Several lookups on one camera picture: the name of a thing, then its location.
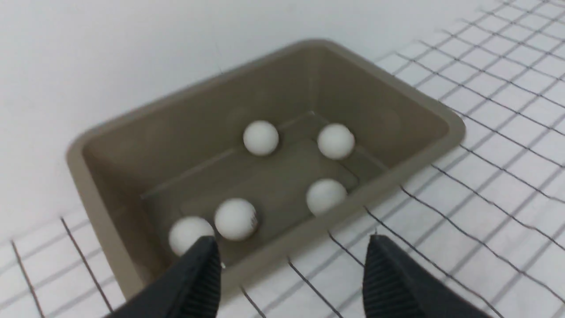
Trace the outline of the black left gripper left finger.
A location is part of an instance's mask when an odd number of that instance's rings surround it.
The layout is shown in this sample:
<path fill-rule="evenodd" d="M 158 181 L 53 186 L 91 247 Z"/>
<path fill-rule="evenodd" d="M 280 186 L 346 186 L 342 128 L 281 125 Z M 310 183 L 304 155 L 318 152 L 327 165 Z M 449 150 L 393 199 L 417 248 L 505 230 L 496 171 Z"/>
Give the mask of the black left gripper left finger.
<path fill-rule="evenodd" d="M 221 299 L 221 262 L 212 236 L 200 237 L 159 279 L 109 318 L 215 318 Z"/>

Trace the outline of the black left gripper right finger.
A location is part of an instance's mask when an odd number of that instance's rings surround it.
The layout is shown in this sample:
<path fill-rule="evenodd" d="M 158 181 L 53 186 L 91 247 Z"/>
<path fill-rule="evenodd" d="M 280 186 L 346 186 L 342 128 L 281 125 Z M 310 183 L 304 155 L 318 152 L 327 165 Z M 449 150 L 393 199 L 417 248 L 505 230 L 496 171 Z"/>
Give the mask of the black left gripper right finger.
<path fill-rule="evenodd" d="M 363 275 L 367 318 L 487 318 L 385 235 L 370 237 Z"/>

